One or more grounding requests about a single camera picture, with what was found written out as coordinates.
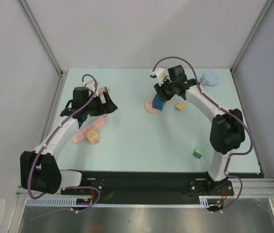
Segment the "blue cube socket adapter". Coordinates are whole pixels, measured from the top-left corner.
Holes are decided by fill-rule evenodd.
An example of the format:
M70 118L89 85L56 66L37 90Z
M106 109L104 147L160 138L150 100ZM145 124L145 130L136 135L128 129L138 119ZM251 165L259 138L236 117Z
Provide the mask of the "blue cube socket adapter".
M152 108L161 111L164 108L165 102L156 94L152 100Z

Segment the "pink brown USB charger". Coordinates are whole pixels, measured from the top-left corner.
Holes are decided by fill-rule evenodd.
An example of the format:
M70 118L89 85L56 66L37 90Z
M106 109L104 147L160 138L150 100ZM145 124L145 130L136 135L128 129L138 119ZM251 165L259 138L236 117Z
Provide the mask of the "pink brown USB charger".
M109 89L107 87L101 87L99 89L99 98L102 104L106 104L109 102Z

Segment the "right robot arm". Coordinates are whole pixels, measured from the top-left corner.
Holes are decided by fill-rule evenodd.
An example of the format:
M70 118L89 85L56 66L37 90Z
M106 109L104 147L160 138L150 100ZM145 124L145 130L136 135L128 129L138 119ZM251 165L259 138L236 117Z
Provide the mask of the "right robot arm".
M181 65L167 71L163 68L153 68L150 77L157 79L154 89L161 101L167 102L173 96L182 97L211 122L210 144L214 154L205 189L211 195L218 194L223 189L222 183L227 181L228 157L245 140L241 111L234 109L225 113L222 106L206 94L197 78L187 78Z

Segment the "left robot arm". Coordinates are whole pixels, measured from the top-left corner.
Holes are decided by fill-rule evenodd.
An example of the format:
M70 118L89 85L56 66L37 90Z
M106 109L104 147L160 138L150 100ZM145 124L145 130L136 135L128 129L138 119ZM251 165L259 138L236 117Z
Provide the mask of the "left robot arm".
M93 88L76 87L73 98L60 113L57 128L33 151L20 156L21 187L42 193L55 194L59 189L72 187L78 194L85 193L89 183L76 170L61 170L57 159L71 138L88 117L98 117L116 111L107 88L95 92Z

